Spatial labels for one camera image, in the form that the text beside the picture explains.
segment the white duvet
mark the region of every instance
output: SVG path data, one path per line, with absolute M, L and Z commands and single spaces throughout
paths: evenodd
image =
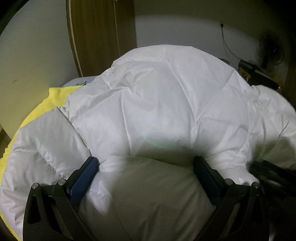
M 250 184 L 250 160 L 295 167 L 295 130 L 281 95 L 219 59 L 193 47 L 134 49 L 19 130 L 0 209 L 21 238 L 31 185 L 68 178 L 92 155 L 99 172 L 79 214 L 99 240 L 193 240 L 214 211 L 193 158 Z

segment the yellow cloth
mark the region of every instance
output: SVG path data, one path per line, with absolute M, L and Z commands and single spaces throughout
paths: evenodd
M 31 121 L 35 120 L 37 117 L 43 115 L 45 112 L 52 110 L 53 108 L 57 106 L 64 106 L 66 98 L 68 94 L 74 92 L 77 88 L 81 86 L 70 86 L 65 88 L 50 88 L 49 89 L 49 96 L 42 101 L 41 104 L 39 104 L 22 122 L 20 125 L 20 128 L 25 126 L 26 124 L 30 123 Z M 14 143 L 16 139 L 16 134 L 12 138 L 11 142 L 9 143 L 8 147 L 5 149 L 5 152 L 3 154 L 3 157 L 0 159 L 0 184 L 3 176 L 3 172 L 6 168 L 6 162 L 8 155 L 10 154 L 10 149 L 12 144 Z M 6 222 L 2 212 L 0 211 L 0 216 L 6 226 L 9 228 L 11 233 L 15 236 L 17 240 L 20 240 L 20 238 L 16 235 L 16 233 L 12 230 L 12 228 L 9 226 L 9 224 Z

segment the blue textured pad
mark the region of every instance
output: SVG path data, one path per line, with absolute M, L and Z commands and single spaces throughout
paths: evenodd
M 94 176 L 98 172 L 98 169 L 99 162 L 98 159 L 94 157 L 69 190 L 69 201 L 72 206 L 81 202 Z

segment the silver screw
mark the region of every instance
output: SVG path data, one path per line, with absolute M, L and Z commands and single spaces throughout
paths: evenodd
M 38 183 L 33 183 L 32 188 L 36 189 L 38 187 Z
M 260 187 L 260 184 L 257 183 L 257 182 L 254 182 L 253 185 L 254 185 L 255 188 L 259 188 Z
M 227 185 L 232 185 L 233 184 L 233 180 L 231 180 L 229 178 L 225 179 L 225 182 L 226 182 Z
M 64 185 L 66 183 L 66 180 L 65 179 L 61 179 L 57 182 L 59 185 Z

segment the wooden cabinet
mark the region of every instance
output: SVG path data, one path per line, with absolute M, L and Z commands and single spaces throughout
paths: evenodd
M 137 47 L 132 0 L 67 0 L 71 48 L 80 77 L 99 75 Z

